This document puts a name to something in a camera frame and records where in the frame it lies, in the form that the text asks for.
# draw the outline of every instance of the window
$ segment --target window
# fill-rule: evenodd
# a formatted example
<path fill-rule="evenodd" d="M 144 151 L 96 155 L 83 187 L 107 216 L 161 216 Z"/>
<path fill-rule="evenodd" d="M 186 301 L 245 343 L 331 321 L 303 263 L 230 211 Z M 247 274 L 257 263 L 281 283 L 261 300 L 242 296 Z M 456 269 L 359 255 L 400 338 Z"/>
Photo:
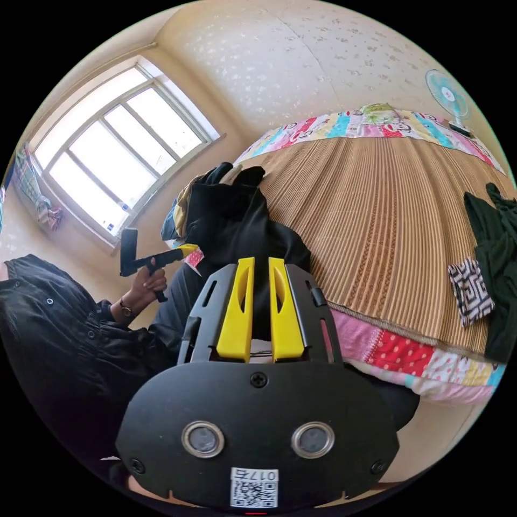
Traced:
<path fill-rule="evenodd" d="M 44 181 L 112 243 L 156 190 L 211 141 L 156 75 L 136 63 L 96 86 L 33 153 Z"/>

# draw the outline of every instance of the dark green cloth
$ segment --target dark green cloth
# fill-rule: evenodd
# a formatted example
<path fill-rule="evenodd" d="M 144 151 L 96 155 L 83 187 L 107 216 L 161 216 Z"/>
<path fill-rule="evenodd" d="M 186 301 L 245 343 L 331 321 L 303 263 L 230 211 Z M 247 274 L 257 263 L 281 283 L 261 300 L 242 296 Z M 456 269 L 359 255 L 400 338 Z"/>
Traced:
<path fill-rule="evenodd" d="M 508 362 L 517 343 L 517 202 L 504 199 L 493 183 L 486 192 L 494 207 L 468 192 L 465 209 L 476 237 L 476 259 L 486 290 L 495 302 L 485 357 Z"/>

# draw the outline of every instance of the pillow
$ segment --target pillow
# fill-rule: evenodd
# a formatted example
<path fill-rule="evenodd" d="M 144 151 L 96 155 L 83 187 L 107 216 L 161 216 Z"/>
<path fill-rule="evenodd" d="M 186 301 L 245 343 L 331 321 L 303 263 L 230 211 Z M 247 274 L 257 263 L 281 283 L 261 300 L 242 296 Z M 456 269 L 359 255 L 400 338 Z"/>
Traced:
<path fill-rule="evenodd" d="M 383 125 L 400 122 L 400 116 L 389 104 L 366 104 L 361 108 L 363 124 Z"/>

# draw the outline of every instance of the label sticker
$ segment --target label sticker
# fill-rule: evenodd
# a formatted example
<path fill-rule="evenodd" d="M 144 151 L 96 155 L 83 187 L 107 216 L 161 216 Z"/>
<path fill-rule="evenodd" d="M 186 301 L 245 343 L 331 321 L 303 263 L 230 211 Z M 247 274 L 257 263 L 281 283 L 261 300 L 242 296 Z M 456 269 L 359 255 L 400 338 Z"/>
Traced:
<path fill-rule="evenodd" d="M 232 468 L 230 506 L 236 508 L 276 508 L 278 470 Z"/>

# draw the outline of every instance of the colorful quilt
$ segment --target colorful quilt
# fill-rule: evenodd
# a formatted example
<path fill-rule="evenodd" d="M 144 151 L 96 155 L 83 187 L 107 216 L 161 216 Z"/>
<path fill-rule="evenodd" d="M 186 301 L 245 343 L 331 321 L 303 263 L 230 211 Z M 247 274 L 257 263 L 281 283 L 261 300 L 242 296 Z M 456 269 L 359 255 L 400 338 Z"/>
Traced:
<path fill-rule="evenodd" d="M 487 164 L 506 175 L 493 155 L 475 136 L 467 138 L 448 128 L 441 117 L 394 109 L 395 120 L 385 123 L 385 117 L 376 120 L 373 114 L 363 107 L 361 110 L 331 113 L 307 120 L 293 122 L 265 133 L 251 145 L 235 164 L 264 154 L 284 149 L 299 142 L 311 142 L 325 138 L 415 138 L 432 142 L 448 149 L 458 149 L 469 155 L 477 156 Z"/>
<path fill-rule="evenodd" d="M 381 330 L 332 310 L 343 360 L 378 379 L 412 389 L 428 400 L 484 403 L 492 396 L 504 365 L 474 361 Z"/>

